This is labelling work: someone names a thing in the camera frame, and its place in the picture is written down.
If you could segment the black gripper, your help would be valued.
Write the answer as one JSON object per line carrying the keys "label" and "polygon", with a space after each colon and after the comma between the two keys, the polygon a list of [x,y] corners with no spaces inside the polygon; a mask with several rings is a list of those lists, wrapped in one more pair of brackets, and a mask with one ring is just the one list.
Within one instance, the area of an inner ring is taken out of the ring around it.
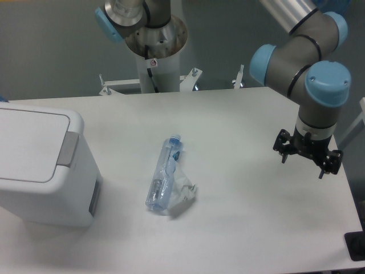
{"label": "black gripper", "polygon": [[319,179],[324,174],[337,175],[342,164],[343,151],[328,149],[331,137],[323,140],[312,140],[309,136],[301,135],[297,129],[294,135],[281,129],[274,142],[273,150],[282,156],[282,163],[285,163],[289,155],[298,154],[311,159],[315,164],[321,164]]}

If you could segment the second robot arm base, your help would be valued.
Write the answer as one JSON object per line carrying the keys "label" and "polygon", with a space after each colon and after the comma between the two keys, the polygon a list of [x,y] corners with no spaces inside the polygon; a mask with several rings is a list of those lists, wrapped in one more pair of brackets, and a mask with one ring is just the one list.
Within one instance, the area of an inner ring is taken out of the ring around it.
{"label": "second robot arm base", "polygon": [[105,1],[94,16],[104,35],[119,43],[143,27],[165,27],[172,17],[171,1]]}

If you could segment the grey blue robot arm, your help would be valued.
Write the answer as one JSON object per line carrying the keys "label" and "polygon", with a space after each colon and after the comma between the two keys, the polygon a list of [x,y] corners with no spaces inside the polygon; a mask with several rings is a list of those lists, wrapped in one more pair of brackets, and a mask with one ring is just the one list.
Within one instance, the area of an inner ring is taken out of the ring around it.
{"label": "grey blue robot arm", "polygon": [[312,160],[322,175],[337,174],[343,153],[329,144],[348,100],[351,74],[327,56],[346,40],[347,22],[335,12],[321,12],[312,1],[262,5],[290,40],[282,47],[261,46],[250,61],[250,75],[299,106],[294,132],[280,130],[273,148],[282,160],[297,154]]}

